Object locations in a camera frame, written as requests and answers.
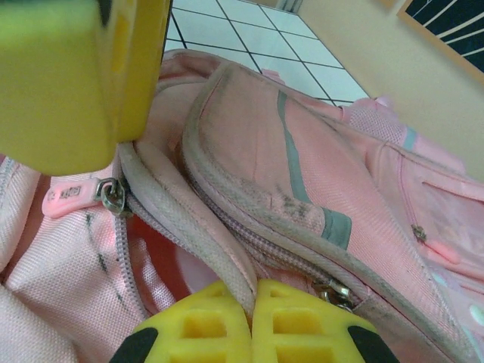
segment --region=white tile floor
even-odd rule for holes
[[[367,97],[295,14],[242,0],[174,0],[167,39],[165,51],[206,51],[275,70],[288,86],[337,106]]]

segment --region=yellow object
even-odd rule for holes
[[[259,281],[252,337],[220,281],[139,325],[111,363],[121,361],[398,363],[368,321],[272,280]]]
[[[0,3],[0,153],[49,175],[107,166],[144,130],[170,5]]]

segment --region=yellow plastic part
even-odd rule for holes
[[[0,153],[49,175],[107,166],[144,131],[170,5],[0,2]]]
[[[146,363],[365,363],[348,332],[368,321],[273,280],[252,321],[219,281],[139,325],[158,331]]]
[[[158,338],[145,363],[251,362],[245,312],[221,281],[147,319],[135,332],[146,327],[155,327]]]

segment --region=backpack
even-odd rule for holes
[[[171,51],[110,167],[49,180],[5,158],[1,360],[108,361],[218,279],[251,316],[270,278],[366,318],[401,362],[483,361],[483,186],[349,108]]]

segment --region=pink zipper tag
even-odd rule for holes
[[[42,202],[42,213],[59,218],[75,210],[95,206],[101,201],[101,180],[92,178],[82,181],[66,181],[51,187]]]

